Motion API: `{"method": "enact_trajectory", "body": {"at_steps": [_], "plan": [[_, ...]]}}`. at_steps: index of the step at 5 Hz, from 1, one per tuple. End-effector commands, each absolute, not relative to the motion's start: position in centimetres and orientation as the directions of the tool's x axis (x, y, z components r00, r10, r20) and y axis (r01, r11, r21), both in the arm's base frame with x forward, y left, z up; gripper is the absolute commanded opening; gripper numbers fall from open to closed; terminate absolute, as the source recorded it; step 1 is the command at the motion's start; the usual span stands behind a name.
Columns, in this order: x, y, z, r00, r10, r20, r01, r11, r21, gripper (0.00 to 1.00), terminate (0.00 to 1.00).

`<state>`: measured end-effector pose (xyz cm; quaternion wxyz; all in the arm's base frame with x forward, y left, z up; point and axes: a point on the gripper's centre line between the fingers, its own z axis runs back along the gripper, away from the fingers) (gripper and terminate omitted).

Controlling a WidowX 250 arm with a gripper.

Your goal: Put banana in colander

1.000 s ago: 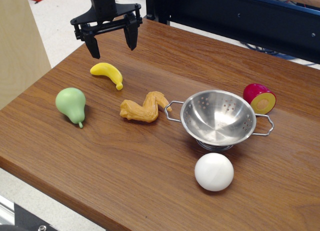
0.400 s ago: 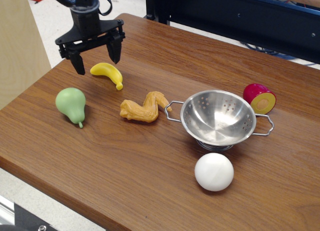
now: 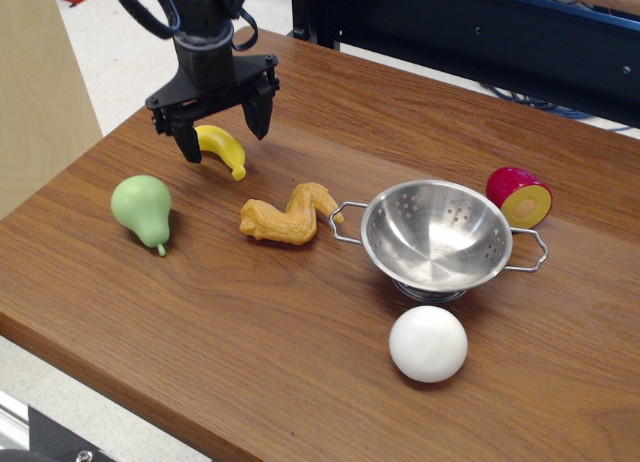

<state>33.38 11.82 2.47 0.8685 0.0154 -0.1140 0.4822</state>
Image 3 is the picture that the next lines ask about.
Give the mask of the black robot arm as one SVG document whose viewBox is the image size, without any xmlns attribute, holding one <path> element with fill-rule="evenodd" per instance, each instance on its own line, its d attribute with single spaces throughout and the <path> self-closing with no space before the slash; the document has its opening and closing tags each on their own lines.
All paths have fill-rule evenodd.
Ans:
<svg viewBox="0 0 640 462">
<path fill-rule="evenodd" d="M 201 161 L 194 123 L 240 105 L 247 126 L 259 139 L 270 128 L 273 98 L 279 90 L 272 54 L 238 56 L 251 48 L 257 36 L 239 45 L 233 42 L 232 21 L 255 20 L 243 9 L 244 0 L 171 0 L 178 21 L 171 38 L 178 69 L 173 79 L 146 100 L 156 131 L 172 136 L 185 159 Z"/>
</svg>

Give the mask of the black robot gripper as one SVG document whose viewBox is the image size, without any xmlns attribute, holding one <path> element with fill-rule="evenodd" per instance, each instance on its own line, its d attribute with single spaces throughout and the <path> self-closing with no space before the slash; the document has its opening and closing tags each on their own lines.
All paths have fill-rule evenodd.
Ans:
<svg viewBox="0 0 640 462">
<path fill-rule="evenodd" d="M 178 69 L 145 102 L 159 134 L 172 135 L 185 159 L 202 161 L 193 122 L 242 106 L 246 124 L 262 140 L 269 132 L 273 98 L 280 88 L 273 54 L 238 56 L 231 40 L 173 39 Z"/>
</svg>

